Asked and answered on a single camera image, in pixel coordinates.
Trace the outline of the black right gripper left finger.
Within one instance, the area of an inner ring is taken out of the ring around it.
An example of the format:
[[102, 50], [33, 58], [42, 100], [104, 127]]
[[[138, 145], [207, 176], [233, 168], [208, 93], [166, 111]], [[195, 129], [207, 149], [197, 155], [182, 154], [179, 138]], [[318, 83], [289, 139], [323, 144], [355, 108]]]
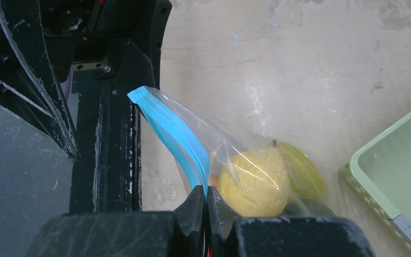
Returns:
[[196, 186], [174, 211], [57, 216], [26, 256], [202, 256], [205, 202]]

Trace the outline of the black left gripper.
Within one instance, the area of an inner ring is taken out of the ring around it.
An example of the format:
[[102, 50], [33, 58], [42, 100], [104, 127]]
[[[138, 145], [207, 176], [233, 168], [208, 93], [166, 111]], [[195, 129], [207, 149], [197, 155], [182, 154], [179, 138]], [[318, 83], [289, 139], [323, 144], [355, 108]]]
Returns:
[[116, 90], [160, 88], [170, 1], [0, 1], [0, 107], [80, 156], [60, 82], [123, 38]]

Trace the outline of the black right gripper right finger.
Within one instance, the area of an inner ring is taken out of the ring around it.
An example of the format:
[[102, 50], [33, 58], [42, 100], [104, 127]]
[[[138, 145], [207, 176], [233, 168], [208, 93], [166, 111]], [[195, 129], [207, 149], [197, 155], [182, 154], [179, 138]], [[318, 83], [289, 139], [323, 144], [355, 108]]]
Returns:
[[211, 256], [374, 256], [364, 232], [342, 217], [241, 217], [208, 188]]

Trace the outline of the clear zip bag blue seal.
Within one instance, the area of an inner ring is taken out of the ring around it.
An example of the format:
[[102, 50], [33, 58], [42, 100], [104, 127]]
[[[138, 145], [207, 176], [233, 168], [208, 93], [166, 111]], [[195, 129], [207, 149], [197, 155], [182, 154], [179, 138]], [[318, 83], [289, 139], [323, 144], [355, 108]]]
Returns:
[[[141, 86], [127, 96], [176, 160], [187, 187], [217, 190], [218, 177], [234, 155], [274, 147], [273, 138], [196, 114], [156, 88]], [[288, 203], [301, 200], [290, 184]]]

